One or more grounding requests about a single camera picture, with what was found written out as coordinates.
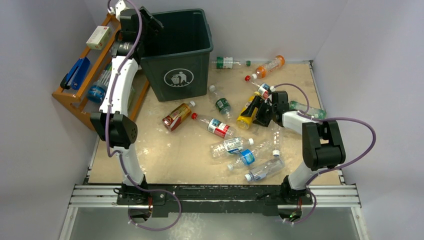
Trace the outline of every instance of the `blue stapler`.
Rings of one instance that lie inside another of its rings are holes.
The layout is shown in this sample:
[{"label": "blue stapler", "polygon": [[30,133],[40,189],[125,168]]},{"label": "blue stapler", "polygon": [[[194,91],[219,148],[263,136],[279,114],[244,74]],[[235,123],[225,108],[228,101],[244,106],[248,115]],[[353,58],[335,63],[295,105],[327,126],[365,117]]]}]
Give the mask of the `blue stapler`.
[{"label": "blue stapler", "polygon": [[78,59],[70,71],[65,75],[65,77],[60,82],[60,87],[62,89],[74,89],[78,90],[81,87],[81,84],[86,78],[87,72],[90,67],[90,60],[87,57]]}]

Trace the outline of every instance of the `bottle label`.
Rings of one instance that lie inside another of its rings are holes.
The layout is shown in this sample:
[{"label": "bottle label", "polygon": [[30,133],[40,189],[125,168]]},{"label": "bottle label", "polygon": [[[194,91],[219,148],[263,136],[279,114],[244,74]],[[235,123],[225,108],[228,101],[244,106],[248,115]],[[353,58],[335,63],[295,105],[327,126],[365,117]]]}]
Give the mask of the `bottle label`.
[{"label": "bottle label", "polygon": [[246,105],[244,105],[244,110],[246,110],[251,105],[251,103],[252,101],[246,102]]},{"label": "bottle label", "polygon": [[279,62],[280,60],[276,57],[272,61],[270,61],[266,66],[269,69],[268,72],[271,73],[272,71],[276,70],[280,65]]},{"label": "bottle label", "polygon": [[239,154],[240,151],[243,150],[241,137],[225,140],[223,144],[229,154]]},{"label": "bottle label", "polygon": [[240,154],[243,157],[243,163],[246,166],[249,166],[255,161],[255,157],[249,149],[242,151]]},{"label": "bottle label", "polygon": [[266,176],[267,176],[267,173],[266,172],[263,172],[262,174],[259,174],[259,175],[254,176],[253,180],[254,181],[259,181],[261,179],[264,179]]},{"label": "bottle label", "polygon": [[215,106],[218,111],[221,112],[222,109],[229,107],[230,104],[228,103],[226,98],[220,98],[218,101],[216,101]]},{"label": "bottle label", "polygon": [[261,97],[264,99],[267,99],[269,97],[268,91],[270,90],[270,86],[268,86],[266,83],[262,84],[259,89],[257,90]]},{"label": "bottle label", "polygon": [[171,132],[174,131],[190,114],[192,110],[190,107],[183,103],[175,108],[168,116],[162,119],[163,124]]},{"label": "bottle label", "polygon": [[221,121],[216,120],[215,118],[212,118],[209,125],[207,126],[207,130],[209,132],[214,133],[215,135],[220,136],[221,138],[225,137],[229,128],[229,125],[222,123]]},{"label": "bottle label", "polygon": [[233,68],[233,58],[227,57],[227,56],[216,57],[216,68],[217,69],[232,69]]}]

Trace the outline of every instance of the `orange wooden shelf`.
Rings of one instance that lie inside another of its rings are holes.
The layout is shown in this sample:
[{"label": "orange wooden shelf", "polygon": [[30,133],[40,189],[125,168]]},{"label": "orange wooden shelf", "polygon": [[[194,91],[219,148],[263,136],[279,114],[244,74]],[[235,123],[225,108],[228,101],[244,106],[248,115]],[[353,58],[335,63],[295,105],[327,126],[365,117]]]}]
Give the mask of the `orange wooden shelf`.
[{"label": "orange wooden shelf", "polygon": [[[108,26],[109,24],[112,24],[115,27],[115,29],[113,30],[111,34],[111,38],[109,39],[107,44],[104,46],[103,50],[101,50],[100,55],[98,56],[97,60],[92,65],[91,70],[88,72],[79,90],[76,93],[68,93],[68,92],[64,92],[64,89],[59,86],[56,89],[56,91],[54,91],[51,94],[53,98],[55,98],[66,109],[68,109],[75,117],[77,117],[84,125],[86,125],[89,129],[93,131],[94,131],[94,127],[92,123],[90,122],[90,113],[84,111],[84,108],[86,107],[89,101],[88,98],[85,96],[85,94],[87,94],[87,91],[89,90],[93,82],[95,82],[95,80],[97,80],[100,77],[100,74],[102,73],[103,69],[105,69],[106,65],[112,61],[112,58],[110,57],[110,54],[109,54],[109,50],[114,44],[115,34],[121,29],[121,25],[119,21],[115,18],[115,16],[107,14],[106,19],[103,21],[101,25]],[[91,48],[89,48],[88,46],[85,47],[84,51],[81,53],[79,57],[80,58],[86,57],[90,51],[91,51]],[[128,113],[129,118],[132,121],[135,121],[137,117],[137,113],[143,103],[143,99],[147,92],[148,87],[149,87],[149,82],[146,81],[135,103],[135,107],[132,108],[133,109],[132,112]]]}]

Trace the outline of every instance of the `cable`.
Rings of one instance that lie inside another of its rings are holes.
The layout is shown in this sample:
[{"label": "cable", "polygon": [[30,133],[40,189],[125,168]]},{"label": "cable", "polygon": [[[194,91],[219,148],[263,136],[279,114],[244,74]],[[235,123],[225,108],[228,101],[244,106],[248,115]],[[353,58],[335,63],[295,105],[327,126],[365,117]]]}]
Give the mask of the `cable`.
[{"label": "cable", "polygon": [[[135,9],[135,12],[137,13],[138,23],[139,23],[138,24],[138,32],[137,32],[137,37],[135,38],[134,44],[132,45],[128,54],[125,56],[122,63],[119,65],[119,67],[117,69],[117,73],[115,74],[115,77],[113,78],[113,81],[112,81],[112,85],[110,87],[109,102],[108,102],[109,104],[107,106],[106,123],[105,123],[106,124],[106,126],[105,126],[106,149],[107,149],[107,155],[109,156],[109,158],[113,157],[113,155],[115,155],[115,154],[118,154],[119,162],[120,162],[120,165],[122,167],[122,171],[123,171],[124,175],[128,178],[128,180],[132,183],[132,185],[134,185],[134,187],[136,187],[138,190],[143,191],[143,192],[147,192],[147,193],[164,192],[164,193],[171,195],[173,198],[175,198],[176,202],[178,203],[178,207],[179,207],[178,216],[176,217],[176,220],[171,225],[166,226],[166,227],[151,228],[151,227],[139,225],[138,223],[134,222],[131,219],[131,215],[128,213],[129,222],[132,223],[133,225],[135,225],[136,227],[146,229],[146,230],[150,230],[150,231],[163,231],[163,230],[167,230],[167,229],[171,228],[172,226],[177,224],[178,220],[180,220],[181,214],[182,214],[182,206],[181,206],[180,200],[178,199],[178,197],[175,194],[173,194],[170,191],[163,190],[163,189],[144,189],[144,188],[138,186],[138,184],[128,174],[128,171],[124,166],[124,159],[122,157],[122,152],[120,150],[115,150],[115,151],[111,152],[111,148],[110,148],[110,144],[109,144],[109,123],[111,121],[112,98],[114,96],[115,85],[117,84],[118,76],[121,74],[121,70],[124,67],[124,64],[127,62],[127,60],[130,58],[130,56],[133,54],[134,50],[136,49],[136,46],[140,41],[140,37],[141,37],[142,31],[143,31],[143,22],[142,22],[143,19],[142,19],[142,15],[141,15],[140,11],[138,10],[136,5],[131,0],[125,0],[125,1],[127,1],[130,5],[132,5],[132,7]],[[110,7],[110,2],[111,2],[111,0],[107,1],[107,8],[108,9]]]},{"label": "cable", "polygon": [[297,88],[303,94],[303,96],[306,99],[306,111],[302,111],[302,110],[299,110],[299,111],[303,114],[306,114],[309,111],[309,98],[306,95],[306,93],[300,87],[298,87],[297,85],[295,85],[293,83],[280,83],[280,84],[275,85],[274,88],[278,88],[280,86],[292,86],[292,87]]},{"label": "cable", "polygon": [[299,224],[299,223],[302,223],[302,222],[304,222],[306,219],[308,219],[310,216],[311,216],[311,214],[314,212],[314,210],[315,210],[315,207],[317,206],[317,197],[312,193],[312,191],[309,189],[309,185],[312,183],[312,181],[315,179],[315,178],[317,178],[319,175],[321,175],[321,174],[325,174],[325,173],[328,173],[328,172],[331,172],[331,171],[335,171],[335,170],[339,170],[339,169],[342,169],[342,168],[345,168],[345,167],[348,167],[348,166],[350,166],[350,165],[352,165],[352,164],[354,164],[354,163],[356,163],[357,161],[359,161],[360,159],[362,159],[365,155],[367,155],[370,151],[371,151],[371,149],[373,149],[374,148],[374,145],[376,144],[376,140],[377,140],[377,134],[376,134],[376,131],[374,130],[374,128],[371,126],[371,125],[369,125],[368,123],[366,123],[366,122],[364,122],[364,121],[362,121],[362,120],[359,120],[359,119],[356,119],[356,118],[351,118],[351,117],[329,117],[329,118],[325,118],[325,119],[318,119],[318,118],[314,118],[314,117],[312,117],[312,116],[308,116],[308,115],[306,115],[306,113],[309,111],[309,108],[310,108],[310,104],[309,104],[309,99],[308,99],[308,96],[306,95],[306,93],[300,88],[300,87],[298,87],[298,86],[296,86],[296,85],[294,85],[294,84],[292,84],[292,83],[281,83],[281,84],[277,84],[277,85],[275,85],[274,86],[274,88],[277,88],[277,87],[279,87],[279,86],[284,86],[284,85],[287,85],[287,86],[292,86],[292,87],[295,87],[295,88],[297,88],[299,91],[301,91],[302,92],[302,94],[303,94],[303,96],[305,97],[305,99],[306,99],[306,104],[307,104],[307,107],[306,107],[306,111],[302,111],[302,110],[299,110],[298,112],[297,112],[297,114],[299,115],[299,116],[301,116],[301,117],[304,117],[304,118],[306,118],[306,119],[310,119],[310,120],[313,120],[313,121],[316,121],[316,122],[326,122],[326,121],[349,121],[349,122],[354,122],[354,123],[358,123],[358,124],[361,124],[361,125],[364,125],[365,127],[367,127],[370,131],[371,131],[371,134],[372,134],[372,140],[371,140],[371,144],[369,145],[369,147],[363,152],[363,153],[361,153],[358,157],[356,157],[356,158],[354,158],[353,160],[351,160],[351,161],[349,161],[349,162],[347,162],[347,163],[345,163],[345,164],[342,164],[342,165],[340,165],[340,166],[337,166],[337,167],[334,167],[334,168],[331,168],[331,169],[325,169],[325,170],[322,170],[322,171],[320,171],[320,172],[317,172],[317,173],[315,173],[307,182],[306,182],[306,191],[307,192],[309,192],[312,196],[313,196],[313,199],[314,199],[314,202],[313,202],[313,206],[312,206],[312,210],[304,217],[304,218],[302,218],[301,220],[299,220],[299,221],[297,221],[297,222],[292,222],[291,224],[292,225],[294,225],[294,224]]}]

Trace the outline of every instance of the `tabletop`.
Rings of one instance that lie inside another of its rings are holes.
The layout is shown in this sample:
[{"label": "tabletop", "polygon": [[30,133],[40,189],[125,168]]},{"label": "tabletop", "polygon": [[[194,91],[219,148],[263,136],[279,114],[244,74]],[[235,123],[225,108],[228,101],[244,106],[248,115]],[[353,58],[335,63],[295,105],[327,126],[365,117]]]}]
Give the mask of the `tabletop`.
[{"label": "tabletop", "polygon": [[[233,114],[238,116],[242,107],[253,94],[250,83],[244,81],[256,65],[241,69],[209,69],[208,86],[215,85],[225,94],[232,107]],[[303,89],[310,102],[310,106],[320,108],[310,65],[306,63],[285,64],[281,69],[262,79],[270,86],[279,83],[292,83]],[[134,83],[143,85],[146,76],[139,71]],[[281,86],[277,90],[285,90],[289,101],[294,100],[306,104],[302,93],[291,86]],[[291,129],[283,128],[283,142],[281,155],[285,167],[274,176],[266,177],[262,181],[248,183],[244,177],[248,168],[235,169],[230,172],[227,164],[234,161],[234,157],[213,159],[210,144],[223,139],[200,127],[198,123],[188,117],[173,132],[169,132],[162,123],[162,119],[182,103],[194,101],[196,106],[193,112],[214,117],[237,129],[237,135],[244,138],[253,138],[255,144],[271,137],[270,127],[253,125],[249,130],[239,129],[235,120],[226,122],[207,95],[182,100],[159,102],[155,93],[149,89],[143,105],[136,119],[138,136],[135,142],[138,162],[146,175],[148,183],[155,184],[260,184],[279,185],[286,175],[292,173],[303,161],[302,136]],[[263,163],[272,156],[257,159],[252,166]],[[121,183],[119,161],[116,156],[107,156],[106,144],[100,141],[94,157],[89,183]],[[337,171],[332,171],[317,177],[313,185],[340,185]]]}]

